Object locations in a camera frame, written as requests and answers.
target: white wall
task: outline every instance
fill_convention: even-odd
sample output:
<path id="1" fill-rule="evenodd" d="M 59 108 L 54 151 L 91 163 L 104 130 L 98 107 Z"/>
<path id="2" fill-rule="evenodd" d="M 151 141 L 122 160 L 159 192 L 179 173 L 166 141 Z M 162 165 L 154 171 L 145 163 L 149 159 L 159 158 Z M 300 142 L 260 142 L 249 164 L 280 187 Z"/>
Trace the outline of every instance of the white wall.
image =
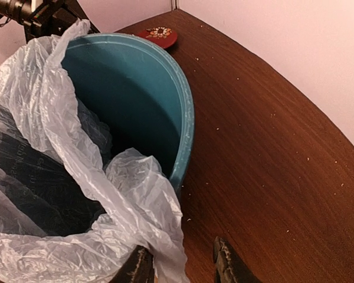
<path id="1" fill-rule="evenodd" d="M 179 0 L 267 61 L 354 144 L 354 0 Z"/>
<path id="2" fill-rule="evenodd" d="M 79 3 L 101 32 L 117 31 L 171 10 L 171 0 L 79 0 Z M 16 22 L 0 28 L 0 64 L 24 44 L 24 30 Z"/>

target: floral pattern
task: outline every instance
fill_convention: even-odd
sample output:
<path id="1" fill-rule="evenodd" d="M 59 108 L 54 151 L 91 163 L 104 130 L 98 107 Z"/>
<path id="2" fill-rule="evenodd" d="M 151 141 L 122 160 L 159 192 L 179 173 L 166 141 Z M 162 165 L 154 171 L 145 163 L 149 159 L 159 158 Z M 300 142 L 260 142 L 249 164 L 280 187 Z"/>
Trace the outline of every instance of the floral pattern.
<path id="1" fill-rule="evenodd" d="M 172 33 L 170 28 L 158 27 L 158 28 L 149 28 L 147 29 L 149 35 L 147 37 L 154 37 L 156 39 L 166 38 L 168 35 Z"/>

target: red disc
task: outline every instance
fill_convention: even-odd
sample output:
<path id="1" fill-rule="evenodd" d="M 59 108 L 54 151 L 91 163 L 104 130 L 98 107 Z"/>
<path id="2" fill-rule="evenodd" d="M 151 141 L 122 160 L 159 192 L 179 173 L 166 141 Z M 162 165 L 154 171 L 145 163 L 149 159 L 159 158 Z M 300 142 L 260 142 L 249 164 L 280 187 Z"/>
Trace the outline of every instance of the red disc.
<path id="1" fill-rule="evenodd" d="M 164 49 L 171 47 L 177 41 L 177 33 L 165 27 L 148 28 L 138 33 L 137 36 L 152 41 Z"/>

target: dark wood floor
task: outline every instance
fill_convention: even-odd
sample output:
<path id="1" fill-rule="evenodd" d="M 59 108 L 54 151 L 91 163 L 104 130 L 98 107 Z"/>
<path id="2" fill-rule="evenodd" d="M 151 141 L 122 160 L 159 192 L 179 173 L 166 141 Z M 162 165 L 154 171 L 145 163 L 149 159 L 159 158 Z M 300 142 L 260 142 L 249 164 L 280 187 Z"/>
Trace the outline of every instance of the dark wood floor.
<path id="1" fill-rule="evenodd" d="M 264 283 L 354 283 L 354 147 L 267 63 L 173 11 L 126 28 L 168 26 L 194 95 L 195 146 L 184 188 L 186 271 L 213 282 L 227 238 Z"/>

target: teal bucket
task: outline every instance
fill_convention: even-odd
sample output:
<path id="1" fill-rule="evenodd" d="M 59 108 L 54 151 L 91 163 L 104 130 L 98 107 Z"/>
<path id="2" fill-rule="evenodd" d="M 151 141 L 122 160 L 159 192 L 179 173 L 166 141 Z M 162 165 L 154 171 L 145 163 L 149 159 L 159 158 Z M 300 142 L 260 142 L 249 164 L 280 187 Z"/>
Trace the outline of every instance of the teal bucket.
<path id="1" fill-rule="evenodd" d="M 109 125 L 113 155 L 134 147 L 155 156 L 179 196 L 193 145 L 194 104 L 177 62 L 147 40 L 97 34 L 70 42 L 62 65 L 77 97 Z"/>

